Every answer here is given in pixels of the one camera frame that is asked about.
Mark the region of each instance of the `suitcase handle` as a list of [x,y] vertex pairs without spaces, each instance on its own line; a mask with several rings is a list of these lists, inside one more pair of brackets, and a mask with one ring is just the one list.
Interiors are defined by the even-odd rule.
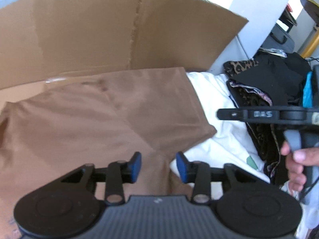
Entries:
[[279,43],[280,45],[285,44],[286,41],[287,41],[287,37],[286,37],[286,36],[283,36],[282,41],[280,41],[280,40],[275,36],[275,34],[273,34],[272,32],[270,33],[270,36],[271,36],[277,43]]

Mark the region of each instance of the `pile of clothes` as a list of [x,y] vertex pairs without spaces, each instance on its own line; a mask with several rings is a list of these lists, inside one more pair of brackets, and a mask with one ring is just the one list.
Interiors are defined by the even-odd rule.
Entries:
[[[297,53],[280,57],[259,51],[254,59],[228,61],[224,70],[229,76],[227,87],[237,107],[244,106],[301,106],[302,91],[311,71],[308,62]],[[280,148],[282,131],[273,124],[247,124],[248,132],[259,156],[266,162],[264,173],[275,184],[287,179]]]

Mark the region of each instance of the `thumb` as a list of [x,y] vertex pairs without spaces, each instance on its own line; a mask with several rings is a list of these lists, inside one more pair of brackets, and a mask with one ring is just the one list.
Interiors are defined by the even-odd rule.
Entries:
[[319,166],[319,148],[300,149],[292,155],[295,162],[305,166]]

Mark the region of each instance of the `hand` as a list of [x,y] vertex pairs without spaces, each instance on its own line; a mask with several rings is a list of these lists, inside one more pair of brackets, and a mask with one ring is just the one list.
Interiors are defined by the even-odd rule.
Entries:
[[281,148],[281,154],[286,157],[288,169],[289,188],[301,191],[306,183],[306,176],[302,173],[304,166],[319,166],[319,148],[300,149],[293,153],[287,142]]

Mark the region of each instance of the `gray suitcase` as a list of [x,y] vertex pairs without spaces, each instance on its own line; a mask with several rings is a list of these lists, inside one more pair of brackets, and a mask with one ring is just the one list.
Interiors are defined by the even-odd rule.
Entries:
[[264,43],[261,45],[263,48],[277,48],[282,49],[286,53],[293,53],[295,42],[277,23],[272,29]]

